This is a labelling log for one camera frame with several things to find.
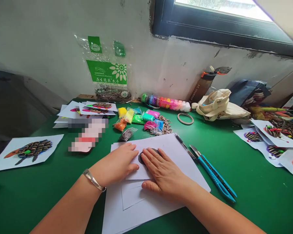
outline green tablecloth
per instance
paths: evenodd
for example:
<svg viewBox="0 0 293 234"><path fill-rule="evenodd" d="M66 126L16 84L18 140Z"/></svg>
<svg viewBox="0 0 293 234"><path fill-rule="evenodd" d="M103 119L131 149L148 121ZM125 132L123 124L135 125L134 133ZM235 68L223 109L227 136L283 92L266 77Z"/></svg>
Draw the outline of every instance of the green tablecloth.
<svg viewBox="0 0 293 234"><path fill-rule="evenodd" d="M139 104L117 104L132 108ZM243 142L233 130L240 129L230 120L205 121L191 112L194 124L187 126L177 120L176 111L160 109L171 121L184 143L194 145L238 195L232 207L267 233L293 233L293 175L284 168L271 165L263 155ZM43 163L0 171L0 233L29 233L81 175L110 152L120 132L112 127L117 116L110 118L109 128L88 156L72 156L67 148L77 136L76 130L52 128L53 116L31 136L65 134L55 152ZM143 132L143 125L131 140L152 137ZM212 194L226 202L201 165L199 170ZM91 214L86 233L101 233L105 194ZM207 233L203 225L186 208L147 222L128 233Z"/></svg>

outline human hand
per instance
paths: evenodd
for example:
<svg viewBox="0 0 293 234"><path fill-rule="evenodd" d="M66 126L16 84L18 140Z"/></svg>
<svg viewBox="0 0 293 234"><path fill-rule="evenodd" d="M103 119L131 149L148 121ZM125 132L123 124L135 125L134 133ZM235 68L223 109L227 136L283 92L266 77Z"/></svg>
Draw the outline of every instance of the human hand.
<svg viewBox="0 0 293 234"><path fill-rule="evenodd" d="M130 164L139 153L136 145L126 143L113 150L90 169L90 173L102 187L123 180L127 175L139 169L138 164Z"/></svg>
<svg viewBox="0 0 293 234"><path fill-rule="evenodd" d="M187 190L195 182L183 174L163 150L159 148L158 151L162 157L151 148L142 151L141 158L156 181L145 181L142 188L153 191L169 201L183 203Z"/></svg>

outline sunflower logo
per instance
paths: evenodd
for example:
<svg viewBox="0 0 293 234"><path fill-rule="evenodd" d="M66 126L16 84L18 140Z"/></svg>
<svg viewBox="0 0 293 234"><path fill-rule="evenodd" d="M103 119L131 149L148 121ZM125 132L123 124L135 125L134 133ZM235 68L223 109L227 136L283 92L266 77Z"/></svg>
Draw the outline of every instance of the sunflower logo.
<svg viewBox="0 0 293 234"><path fill-rule="evenodd" d="M114 70L112 72L112 75L116 74L116 79L119 77L120 80L124 79L126 80L126 73L127 73L127 67L126 64L119 64L119 63L112 63L114 66L110 67L111 70Z"/></svg>

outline white paper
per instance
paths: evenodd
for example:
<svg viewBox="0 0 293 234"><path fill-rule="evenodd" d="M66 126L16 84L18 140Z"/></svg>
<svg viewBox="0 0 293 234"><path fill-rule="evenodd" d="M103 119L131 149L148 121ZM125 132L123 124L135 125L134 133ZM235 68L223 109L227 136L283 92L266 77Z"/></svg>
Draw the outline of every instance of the white paper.
<svg viewBox="0 0 293 234"><path fill-rule="evenodd" d="M278 147L284 147L284 148L293 148L293 140L288 138L287 136L283 135L281 133L281 139L279 139L278 137L273 137L271 135L269 135L264 129L266 127L266 125L271 125L273 128L275 128L273 126L272 123L270 123L269 121L264 121L264 120L252 120L252 123L258 127L258 129L260 131L262 131L262 133L264 133L264 135L266 137L268 137L272 143Z"/></svg>
<svg viewBox="0 0 293 234"><path fill-rule="evenodd" d="M94 112L88 112L88 111L84 111L84 109L89 109L90 107L87 107L85 104L82 104L82 103L79 103L79 110L80 110L80 113L81 114L87 114L87 115L89 115L89 113L91 114L91 115L102 115L102 116L104 116L104 115L116 115L113 111L111 111L111 110L109 110L108 112L106 112L106 113L94 113Z"/></svg>
<svg viewBox="0 0 293 234"><path fill-rule="evenodd" d="M293 148L288 149L279 157L281 163L291 174L293 174Z"/></svg>
<svg viewBox="0 0 293 234"><path fill-rule="evenodd" d="M66 128L68 127L68 123L56 123L53 128Z"/></svg>
<svg viewBox="0 0 293 234"><path fill-rule="evenodd" d="M238 135L243 141L245 141L246 143L248 143L250 146L252 146L254 149L258 148L258 142L252 142L250 140L248 140L244 134L248 133L248 132L257 132L256 129L253 128L247 128L247 129L242 129L242 130L236 130L233 131L236 135Z"/></svg>
<svg viewBox="0 0 293 234"><path fill-rule="evenodd" d="M67 105L67 107L63 111L58 113L57 115L67 117L67 118L71 118L71 119L97 119L97 118L102 118L100 116L91 116L89 114L80 116L80 114L77 111L71 111L71 110L74 110L74 109L79 109L79 102L71 101Z"/></svg>
<svg viewBox="0 0 293 234"><path fill-rule="evenodd" d="M252 127L254 127L253 124L241 124L241 128L243 128L243 129L248 129L248 128L252 128Z"/></svg>
<svg viewBox="0 0 293 234"><path fill-rule="evenodd" d="M124 184L121 187L123 210L143 201L146 197L145 189L142 189L143 181Z"/></svg>
<svg viewBox="0 0 293 234"><path fill-rule="evenodd" d="M181 146L174 134L155 136L130 142L137 145L136 149L138 147L141 149L147 147L156 149L160 147L177 164L183 173L196 181L208 192L211 191L197 166L192 161L192 158ZM111 145L111 151L119 145L121 144L115 143ZM137 157L133 160L133 163L140 165L137 172L144 170L139 177L144 179L151 178L144 169L144 165L139 163ZM142 181L137 182L130 179L124 180L120 184L114 184L107 189L102 234L123 233L149 220L183 207L181 204L170 203L151 191L143 190L141 184ZM128 194L129 189L133 190L133 195ZM126 197L124 202L123 194L129 196L132 200L128 201L128 197Z"/></svg>
<svg viewBox="0 0 293 234"><path fill-rule="evenodd" d="M3 152L0 154L0 171L17 168L17 167L24 167L30 166L37 163L44 162L48 159L48 157L55 151L58 143L62 140L64 134L61 135L54 135L54 136L36 136L36 137L24 137L24 138L13 138L10 143L6 146ZM21 160L17 155L13 155L9 158L4 158L9 153L22 148L23 146L35 142L35 141L42 141L42 140L50 140L52 141L52 147L49 148L47 151L38 155L36 161L32 162L33 157L24 159L19 165L15 164Z"/></svg>
<svg viewBox="0 0 293 234"><path fill-rule="evenodd" d="M258 142L257 144L257 149L263 154L263 156L265 157L265 159L270 162L272 165L274 165L275 167L283 167L280 162L279 162L279 158L276 158L275 156L273 156L271 153L268 152L267 147L269 145L264 142Z"/></svg>
<svg viewBox="0 0 293 234"><path fill-rule="evenodd" d="M61 106L61 110L60 110L60 112L63 111L66 107L67 107L67 105L62 105L62 106ZM54 123L55 123L55 124L68 123L68 118L62 118L62 116L59 116L59 117L57 118L57 120L54 121Z"/></svg>
<svg viewBox="0 0 293 234"><path fill-rule="evenodd" d="M263 138L263 140L268 144L268 145L274 145L274 143L268 138L266 137L266 135L258 129L258 127L255 126L256 132L261 136L261 138Z"/></svg>
<svg viewBox="0 0 293 234"><path fill-rule="evenodd" d="M96 104L96 103L109 103L112 106L111 108L108 109L109 111L118 111L117 107L116 107L116 104L115 103L110 103L110 102L90 102L90 101L87 101L86 105L93 105L93 104Z"/></svg>

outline silver bracelet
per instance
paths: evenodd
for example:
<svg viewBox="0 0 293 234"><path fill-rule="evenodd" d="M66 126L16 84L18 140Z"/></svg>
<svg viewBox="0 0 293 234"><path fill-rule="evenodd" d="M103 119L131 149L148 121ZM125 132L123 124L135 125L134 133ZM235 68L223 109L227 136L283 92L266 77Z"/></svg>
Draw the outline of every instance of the silver bracelet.
<svg viewBox="0 0 293 234"><path fill-rule="evenodd" d="M85 175L85 177L87 177L93 184L95 187L97 187L99 190L101 190L102 192L104 192L106 190L106 187L102 187L98 184L98 182L94 179L94 177L91 175L90 171L88 169L84 170L83 174Z"/></svg>

